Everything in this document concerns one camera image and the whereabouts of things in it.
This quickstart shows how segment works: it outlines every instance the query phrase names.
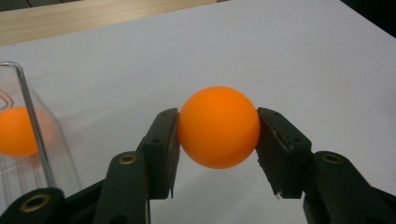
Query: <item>transparent box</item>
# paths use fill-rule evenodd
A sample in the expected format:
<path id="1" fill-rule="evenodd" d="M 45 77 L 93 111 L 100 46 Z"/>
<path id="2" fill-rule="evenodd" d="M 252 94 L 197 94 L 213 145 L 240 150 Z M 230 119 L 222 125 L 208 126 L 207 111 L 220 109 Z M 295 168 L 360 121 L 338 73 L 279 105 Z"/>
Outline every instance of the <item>transparent box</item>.
<path id="1" fill-rule="evenodd" d="M 61 123 L 17 63 L 0 63 L 0 177 L 0 214 L 33 189 L 81 190 Z"/>

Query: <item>black plastic part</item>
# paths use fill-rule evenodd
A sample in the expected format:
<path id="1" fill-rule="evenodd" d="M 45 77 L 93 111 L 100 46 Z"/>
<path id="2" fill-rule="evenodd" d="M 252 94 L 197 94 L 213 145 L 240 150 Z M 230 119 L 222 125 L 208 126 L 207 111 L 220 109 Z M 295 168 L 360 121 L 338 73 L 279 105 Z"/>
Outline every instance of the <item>black plastic part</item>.
<path id="1" fill-rule="evenodd" d="M 312 158 L 311 141 L 276 111 L 259 108 L 261 136 L 256 151 L 274 194 L 301 198 Z"/>
<path id="2" fill-rule="evenodd" d="M 330 217 L 322 200 L 313 201 L 308 197 L 304 199 L 304 213 L 308 224 L 329 224 Z"/>
<path id="3" fill-rule="evenodd" d="M 36 189 L 12 203 L 0 216 L 0 223 L 64 224 L 68 221 L 64 206 L 65 199 L 61 190 Z"/>
<path id="4" fill-rule="evenodd" d="M 149 223 L 145 158 L 124 152 L 111 161 L 93 224 Z"/>
<path id="5" fill-rule="evenodd" d="M 322 151 L 314 162 L 313 177 L 332 224 L 396 223 L 396 215 L 347 158 Z"/>
<path id="6" fill-rule="evenodd" d="M 180 143 L 177 139 L 177 108 L 157 115 L 136 151 L 143 152 L 148 172 L 148 197 L 173 197 Z"/>
<path id="7" fill-rule="evenodd" d="M 66 211 L 70 216 L 69 224 L 92 223 L 103 182 L 102 180 L 66 199 Z"/>

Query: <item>ping pong ball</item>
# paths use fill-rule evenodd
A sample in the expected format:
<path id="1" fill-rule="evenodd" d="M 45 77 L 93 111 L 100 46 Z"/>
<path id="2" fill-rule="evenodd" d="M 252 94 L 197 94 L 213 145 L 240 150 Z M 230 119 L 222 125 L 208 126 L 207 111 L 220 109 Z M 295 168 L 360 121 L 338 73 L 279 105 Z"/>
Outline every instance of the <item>ping pong ball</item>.
<path id="1" fill-rule="evenodd" d="M 0 153 L 13 157 L 37 153 L 32 124 L 24 106 L 0 112 Z"/>
<path id="2" fill-rule="evenodd" d="M 181 108 L 177 137 L 197 163 L 214 169 L 233 167 L 257 146 L 259 115 L 241 92 L 209 87 L 196 92 Z"/>

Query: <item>white surface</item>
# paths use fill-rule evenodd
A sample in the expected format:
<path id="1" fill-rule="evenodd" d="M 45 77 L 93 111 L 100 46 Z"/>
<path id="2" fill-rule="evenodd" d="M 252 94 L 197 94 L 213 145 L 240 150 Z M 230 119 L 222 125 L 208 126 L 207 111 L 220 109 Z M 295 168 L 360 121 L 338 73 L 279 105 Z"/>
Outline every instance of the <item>white surface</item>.
<path id="1" fill-rule="evenodd" d="M 157 113 L 237 88 L 396 194 L 396 40 L 338 1 L 245 0 L 0 48 L 62 121 L 83 187 L 135 150 Z M 181 154 L 152 223 L 306 223 L 251 157 L 209 170 Z"/>

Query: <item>orange ball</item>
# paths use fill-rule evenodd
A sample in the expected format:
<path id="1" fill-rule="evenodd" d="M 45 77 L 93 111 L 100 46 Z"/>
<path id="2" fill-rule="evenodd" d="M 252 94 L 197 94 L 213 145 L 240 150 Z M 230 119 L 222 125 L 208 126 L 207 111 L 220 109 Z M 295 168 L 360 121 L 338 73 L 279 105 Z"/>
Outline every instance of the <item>orange ball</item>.
<path id="1" fill-rule="evenodd" d="M 181 108 L 177 136 L 194 161 L 208 168 L 229 168 L 244 161 L 257 146 L 259 115 L 241 92 L 206 88 Z"/>
<path id="2" fill-rule="evenodd" d="M 26 107 L 0 112 L 0 153 L 13 157 L 37 153 L 37 144 Z"/>

